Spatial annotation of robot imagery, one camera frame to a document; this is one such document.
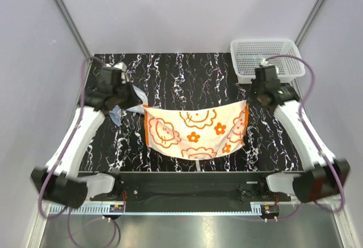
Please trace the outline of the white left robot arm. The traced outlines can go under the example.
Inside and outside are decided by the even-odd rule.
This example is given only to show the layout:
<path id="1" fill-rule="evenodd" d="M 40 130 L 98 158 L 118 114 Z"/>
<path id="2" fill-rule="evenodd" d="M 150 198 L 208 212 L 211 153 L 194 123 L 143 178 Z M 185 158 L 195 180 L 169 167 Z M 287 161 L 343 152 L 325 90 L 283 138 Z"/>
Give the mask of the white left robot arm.
<path id="1" fill-rule="evenodd" d="M 140 106 L 143 101 L 121 62 L 102 66 L 96 88 L 81 95 L 74 120 L 61 145 L 44 168 L 36 167 L 31 180 L 43 200 L 69 208 L 79 208 L 98 195 L 117 200 L 122 195 L 119 176 L 112 172 L 93 173 L 79 177 L 82 158 L 99 127 L 106 118 L 121 125 L 123 111 Z"/>

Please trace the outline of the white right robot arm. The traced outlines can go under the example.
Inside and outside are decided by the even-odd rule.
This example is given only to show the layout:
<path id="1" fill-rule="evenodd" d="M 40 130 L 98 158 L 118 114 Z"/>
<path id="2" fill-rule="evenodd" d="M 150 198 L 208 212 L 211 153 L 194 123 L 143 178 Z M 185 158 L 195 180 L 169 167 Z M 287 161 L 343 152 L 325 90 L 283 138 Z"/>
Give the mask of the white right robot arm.
<path id="1" fill-rule="evenodd" d="M 283 85 L 275 66 L 259 66 L 251 80 L 250 101 L 269 109 L 287 131 L 301 160 L 299 173 L 273 173 L 257 187 L 263 200 L 277 193 L 295 196 L 300 202 L 342 195 L 350 172 L 346 160 L 338 160 L 325 146 L 304 113 L 300 98 L 290 85 Z"/>

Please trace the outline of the orange and white towel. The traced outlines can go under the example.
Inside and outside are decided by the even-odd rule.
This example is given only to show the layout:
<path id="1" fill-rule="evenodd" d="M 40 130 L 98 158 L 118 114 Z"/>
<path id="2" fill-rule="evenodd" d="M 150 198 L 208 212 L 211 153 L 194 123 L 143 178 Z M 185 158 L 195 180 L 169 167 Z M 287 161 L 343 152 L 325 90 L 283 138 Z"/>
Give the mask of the orange and white towel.
<path id="1" fill-rule="evenodd" d="M 197 111 L 143 105 L 146 145 L 168 157 L 202 161 L 244 147 L 249 110 L 245 100 Z"/>

